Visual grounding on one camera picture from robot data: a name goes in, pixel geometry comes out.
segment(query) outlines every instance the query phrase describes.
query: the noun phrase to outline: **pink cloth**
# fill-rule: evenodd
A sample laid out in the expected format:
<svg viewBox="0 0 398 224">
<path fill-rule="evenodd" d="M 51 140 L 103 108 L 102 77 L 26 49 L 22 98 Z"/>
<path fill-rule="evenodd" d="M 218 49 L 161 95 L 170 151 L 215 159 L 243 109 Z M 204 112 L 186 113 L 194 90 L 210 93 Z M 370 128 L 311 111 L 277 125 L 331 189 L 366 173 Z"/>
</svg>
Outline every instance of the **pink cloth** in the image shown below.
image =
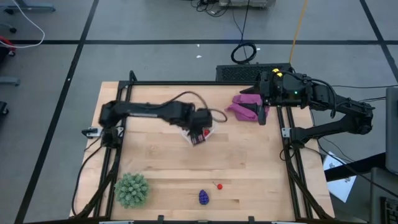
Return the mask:
<svg viewBox="0 0 398 224">
<path fill-rule="evenodd" d="M 261 97 L 258 94 L 240 94 L 232 99 L 232 105 L 227 107 L 226 111 L 234 111 L 235 117 L 238 121 L 258 121 L 257 111 L 249 110 L 239 103 L 250 103 L 261 106 Z M 266 115 L 268 114 L 269 107 L 266 107 Z"/>
</svg>

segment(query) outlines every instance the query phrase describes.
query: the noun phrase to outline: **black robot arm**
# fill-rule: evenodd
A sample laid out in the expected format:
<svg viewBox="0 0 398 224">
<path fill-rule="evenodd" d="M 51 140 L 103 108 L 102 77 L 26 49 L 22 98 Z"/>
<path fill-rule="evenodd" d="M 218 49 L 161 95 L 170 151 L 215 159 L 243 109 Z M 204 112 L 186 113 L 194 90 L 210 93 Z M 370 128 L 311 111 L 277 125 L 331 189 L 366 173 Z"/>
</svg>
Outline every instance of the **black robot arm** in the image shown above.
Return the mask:
<svg viewBox="0 0 398 224">
<path fill-rule="evenodd" d="M 263 106 L 299 106 L 301 109 L 309 106 L 317 111 L 332 110 L 332 117 L 336 112 L 345 114 L 339 121 L 312 128 L 283 129 L 284 138 L 298 148 L 303 148 L 311 138 L 343 132 L 367 134 L 372 130 L 374 108 L 371 105 L 337 95 L 329 84 L 306 74 L 278 69 L 263 72 L 253 87 L 241 93 L 260 94 Z"/>
<path fill-rule="evenodd" d="M 206 108 L 195 110 L 193 103 L 168 101 L 161 105 L 153 105 L 110 101 L 102 106 L 98 121 L 103 127 L 103 146 L 112 148 L 120 146 L 116 126 L 121 119 L 128 116 L 160 118 L 170 125 L 177 125 L 184 130 L 189 130 L 188 135 L 194 145 L 205 140 L 203 128 L 210 128 L 213 123 L 210 110 Z"/>
</svg>

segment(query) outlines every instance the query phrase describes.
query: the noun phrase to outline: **floor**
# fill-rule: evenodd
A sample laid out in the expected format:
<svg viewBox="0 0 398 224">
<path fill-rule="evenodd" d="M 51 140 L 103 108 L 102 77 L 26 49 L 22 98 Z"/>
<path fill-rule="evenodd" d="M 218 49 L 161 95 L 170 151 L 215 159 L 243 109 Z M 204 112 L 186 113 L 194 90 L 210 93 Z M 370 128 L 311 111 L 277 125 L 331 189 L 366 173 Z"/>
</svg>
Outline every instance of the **floor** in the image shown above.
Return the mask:
<svg viewBox="0 0 398 224">
<path fill-rule="evenodd" d="M 139 80 L 214 80 L 217 65 L 232 64 L 230 53 L 240 39 L 231 10 L 212 18 L 196 12 L 189 1 L 41 1 L 57 10 L 27 15 L 43 28 L 46 41 L 18 50 L 0 69 L 1 75 L 21 79 L 18 87 L 0 88 L 0 100 L 11 111 L 0 126 L 1 223 L 14 223 L 36 160 L 47 150 L 24 221 L 68 217 L 86 144 L 80 131 L 91 124 L 101 82 L 125 80 L 130 70 Z M 270 9 L 249 11 L 244 38 L 260 48 L 253 62 L 289 60 L 302 5 L 303 0 L 277 0 Z M 332 85 L 397 84 L 397 7 L 395 0 L 309 0 L 292 65 Z M 245 10 L 234 12 L 242 25 Z M 18 29 L 16 34 L 0 30 L 15 43 L 32 44 L 41 37 L 19 13 L 2 13 L 0 21 Z M 336 92 L 356 100 L 385 95 L 382 88 Z M 376 107 L 371 133 L 328 137 L 355 160 L 385 148 L 385 104 L 371 104 Z M 314 115 L 316 124 L 330 121 L 329 112 Z M 358 178 L 346 204 L 333 199 L 336 209 L 342 207 L 337 216 L 367 220 L 368 195 L 369 185 Z"/>
</svg>

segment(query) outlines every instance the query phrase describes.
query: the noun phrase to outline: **wooden table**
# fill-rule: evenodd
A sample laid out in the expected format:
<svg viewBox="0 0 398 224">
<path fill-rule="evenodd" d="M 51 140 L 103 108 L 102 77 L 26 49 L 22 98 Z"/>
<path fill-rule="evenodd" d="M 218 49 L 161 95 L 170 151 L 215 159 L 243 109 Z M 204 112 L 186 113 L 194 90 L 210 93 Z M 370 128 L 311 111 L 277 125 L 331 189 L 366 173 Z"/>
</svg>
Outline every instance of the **wooden table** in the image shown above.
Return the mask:
<svg viewBox="0 0 398 224">
<path fill-rule="evenodd" d="M 102 83 L 93 126 L 99 126 L 101 105 L 116 98 L 117 86 L 117 82 Z M 222 110 L 244 88 L 246 86 L 138 85 L 132 88 L 131 101 L 163 103 L 191 90 L 204 97 L 210 108 Z M 193 95 L 179 100 L 201 106 Z M 308 109 L 294 108 L 293 114 L 296 126 L 312 126 Z M 227 115 L 228 122 L 217 123 L 217 130 L 208 142 L 195 147 L 183 139 L 178 127 L 161 119 L 128 118 L 118 178 L 126 172 L 140 172 L 148 179 L 151 192 L 142 208 L 124 209 L 115 202 L 111 219 L 156 220 L 158 215 L 164 215 L 165 220 L 246 221 L 248 216 L 254 216 L 256 221 L 295 220 L 286 165 L 279 159 L 282 140 L 276 109 L 271 108 L 265 126 L 237 121 L 232 113 Z M 87 150 L 85 159 L 99 145 L 97 142 Z M 307 146 L 318 150 L 315 141 Z M 75 200 L 77 212 L 98 188 L 104 152 L 105 149 L 101 150 L 87 162 L 81 173 Z M 320 156 L 302 149 L 302 160 L 309 191 L 325 211 L 334 216 Z M 223 189 L 218 190 L 213 182 L 223 184 Z M 209 194 L 208 205 L 198 202 L 201 189 Z M 108 190 L 103 196 L 100 215 L 105 213 L 107 198 Z M 302 197 L 299 201 L 304 217 Z"/>
</svg>

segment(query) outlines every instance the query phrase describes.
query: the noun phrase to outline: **green spiky ball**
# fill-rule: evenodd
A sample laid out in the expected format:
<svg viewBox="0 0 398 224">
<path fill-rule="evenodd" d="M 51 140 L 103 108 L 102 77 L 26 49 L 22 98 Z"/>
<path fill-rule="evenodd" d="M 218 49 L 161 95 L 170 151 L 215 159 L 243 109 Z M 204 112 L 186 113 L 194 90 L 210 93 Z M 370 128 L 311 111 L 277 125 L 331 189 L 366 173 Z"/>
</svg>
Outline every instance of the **green spiky ball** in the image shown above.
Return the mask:
<svg viewBox="0 0 398 224">
<path fill-rule="evenodd" d="M 124 208 L 141 207 L 146 203 L 149 185 L 143 175 L 127 173 L 114 185 L 114 193 Z"/>
</svg>

